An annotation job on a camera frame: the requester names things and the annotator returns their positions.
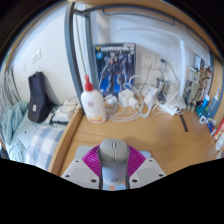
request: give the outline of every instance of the cable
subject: cable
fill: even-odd
[[[113,105],[113,109],[111,110],[111,109],[108,109],[108,108],[105,108],[105,110],[106,111],[108,111],[108,112],[111,112],[112,111],[112,115],[117,111],[117,104],[114,104]]]
[[[146,79],[145,79],[145,82],[144,82],[142,88],[139,90],[140,93],[141,93],[141,91],[144,89],[144,87],[145,87],[145,85],[146,85],[146,83],[147,83],[147,80],[148,80],[148,78],[149,78],[149,72],[150,72],[150,68],[151,68],[151,67],[152,67],[152,65],[151,65],[150,67],[148,67],[147,77],[146,77]]]
[[[162,76],[163,76],[163,81],[164,81],[164,77],[165,77],[165,76],[164,76],[164,74],[163,74],[163,72],[162,72],[162,70],[161,70],[161,69],[160,69],[160,72],[161,72],[161,74],[162,74]]]
[[[148,80],[144,77],[142,77],[141,75],[134,75],[132,76],[130,79],[129,79],[129,82],[128,83],[124,83],[123,84],[123,87],[125,89],[127,89],[127,86],[140,98],[140,107],[139,108],[136,108],[138,109],[138,111],[136,111],[136,113],[134,113],[133,115],[129,116],[129,117],[114,117],[114,116],[111,116],[109,119],[113,120],[113,121],[116,121],[116,122],[127,122],[127,121],[132,121],[132,120],[135,120],[137,119],[138,117],[143,117],[143,118],[147,118],[150,111],[151,111],[151,108],[152,108],[152,92],[151,92],[151,104],[148,105],[148,112],[146,114],[143,114],[142,113],[142,110],[144,108],[144,101],[141,97],[141,94],[140,94],[140,91],[135,87],[135,86],[132,86],[131,85],[131,80],[133,78],[143,78],[145,79],[145,84],[147,83],[148,86],[150,86]]]
[[[170,101],[177,95],[178,92],[179,92],[179,90],[178,90],[178,91],[177,91],[177,92],[176,92],[176,93],[169,99],[169,101],[167,102],[167,106],[169,106],[169,102],[170,102]],[[179,106],[179,104],[178,104],[179,99],[180,99],[180,95],[179,95],[179,97],[178,97],[176,103],[175,103],[175,104],[172,104],[172,105],[173,105],[173,107],[177,107],[177,108],[179,108],[179,110],[177,110],[177,111],[175,112],[175,114],[181,115],[181,114],[185,113],[186,109],[185,109],[183,112],[181,112],[181,108],[180,108],[180,106]],[[161,102],[157,102],[157,103],[156,103],[156,105],[155,105],[154,108],[153,108],[153,113],[154,113],[154,114],[163,114],[163,113],[167,113],[166,111],[163,111],[163,110],[161,110],[161,109],[159,109],[159,108],[158,108],[158,110],[160,110],[160,111],[162,111],[162,112],[159,112],[159,113],[156,113],[156,112],[155,112],[155,108],[156,108],[159,104],[161,104]]]
[[[175,76],[175,78],[176,78],[176,80],[177,80],[177,82],[179,83],[179,86],[180,86],[180,81],[179,81],[179,79],[177,78],[177,76],[176,76],[176,74],[175,74],[175,72],[174,72],[173,67],[171,66],[171,64],[170,64],[169,62],[166,61],[166,63],[167,63],[167,64],[170,66],[170,68],[172,69],[173,74],[174,74],[174,76]]]
[[[75,99],[75,98],[77,99],[78,97],[77,97],[77,96],[74,96],[74,97],[72,97],[72,98],[70,98],[70,99],[68,99],[68,100],[66,100],[66,101],[69,102],[70,100]],[[61,111],[63,114],[69,114],[69,113],[75,111],[75,109],[76,109],[76,107],[77,107],[77,105],[78,105],[77,102],[76,102],[76,103],[72,103],[72,104],[67,104],[66,106],[74,106],[74,105],[75,105],[75,107],[73,107],[70,111],[66,112],[66,111],[62,111],[62,107],[64,106],[64,104],[65,104],[65,103],[63,103],[63,104],[61,105],[61,107],[60,107],[60,111]]]

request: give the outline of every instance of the bed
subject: bed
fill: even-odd
[[[15,105],[20,100],[13,78],[13,70],[10,69],[0,76],[0,138],[2,140],[4,138],[1,124],[4,111],[8,106]]]
[[[23,107],[24,105],[27,105],[27,108],[23,113],[23,117],[20,118],[21,119],[20,124],[17,125],[15,131],[13,131],[11,139],[10,138],[7,139],[8,133],[4,131],[5,126],[7,126],[8,128],[10,124],[16,123],[16,122],[13,122],[13,119],[16,120],[17,118],[10,117],[8,121],[5,121],[3,119],[3,122],[2,122],[3,135],[4,135],[4,139],[6,140],[5,146],[6,146],[6,150],[8,152],[9,158],[12,161],[21,162],[21,163],[39,167],[43,170],[48,170],[52,155],[54,154],[54,151],[57,147],[57,144],[63,134],[63,131],[66,125],[49,124],[48,122],[46,122],[46,120],[39,124],[31,122],[28,119],[28,103],[20,101],[17,104],[15,104],[13,107],[22,103],[23,103]],[[33,137],[30,139],[30,143],[27,148],[25,148],[25,146],[22,144],[22,142],[18,138],[18,135],[23,125],[26,122],[31,122],[36,126]]]

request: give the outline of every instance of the black bag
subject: black bag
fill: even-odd
[[[28,118],[35,123],[40,123],[47,118],[53,104],[46,94],[44,74],[42,72],[36,72],[28,80],[30,87]]]

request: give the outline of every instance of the gray mouse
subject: gray mouse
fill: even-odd
[[[108,138],[101,142],[98,150],[104,183],[108,185],[124,183],[129,157],[127,144],[121,139]]]

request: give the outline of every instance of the box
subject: box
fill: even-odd
[[[215,141],[218,140],[219,136],[224,132],[224,118],[222,119],[221,124],[219,125],[217,131],[214,134]]]
[[[98,44],[94,45],[94,52],[100,92],[104,97],[118,96],[125,89],[124,83],[128,83],[135,74],[136,44]]]

